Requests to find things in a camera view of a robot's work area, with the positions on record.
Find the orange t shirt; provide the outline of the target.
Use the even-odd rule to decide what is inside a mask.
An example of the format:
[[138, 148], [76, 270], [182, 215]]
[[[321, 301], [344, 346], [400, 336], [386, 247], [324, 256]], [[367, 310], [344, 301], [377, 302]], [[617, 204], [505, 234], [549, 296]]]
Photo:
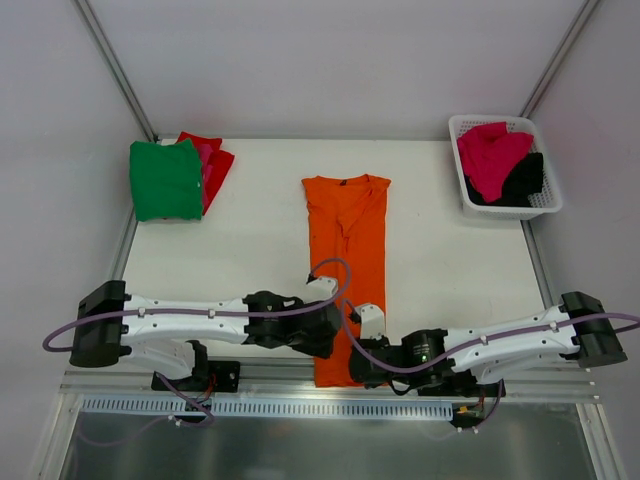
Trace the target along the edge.
[[354, 305], [386, 309], [386, 214], [391, 181], [364, 174], [350, 179], [302, 180], [312, 266], [344, 260], [351, 270], [345, 296]]

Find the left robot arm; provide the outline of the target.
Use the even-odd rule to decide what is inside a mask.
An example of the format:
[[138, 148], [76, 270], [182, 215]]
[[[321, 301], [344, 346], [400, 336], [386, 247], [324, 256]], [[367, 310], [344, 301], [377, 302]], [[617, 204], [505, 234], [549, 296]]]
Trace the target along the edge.
[[208, 341], [327, 359], [341, 329], [337, 292], [336, 279], [320, 276], [300, 297], [263, 290], [190, 306], [130, 295], [125, 282], [108, 281], [79, 303], [70, 363], [97, 369], [125, 361], [197, 390], [209, 377]]

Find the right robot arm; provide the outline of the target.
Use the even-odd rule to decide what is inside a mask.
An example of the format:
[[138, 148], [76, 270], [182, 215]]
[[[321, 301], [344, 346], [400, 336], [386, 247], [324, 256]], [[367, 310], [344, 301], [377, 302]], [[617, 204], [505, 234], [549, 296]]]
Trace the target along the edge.
[[501, 397], [507, 375], [559, 360], [589, 369], [627, 355], [600, 300], [583, 292], [529, 317], [483, 328], [423, 329], [393, 345], [381, 333], [352, 341], [348, 371], [366, 389], [398, 396]]

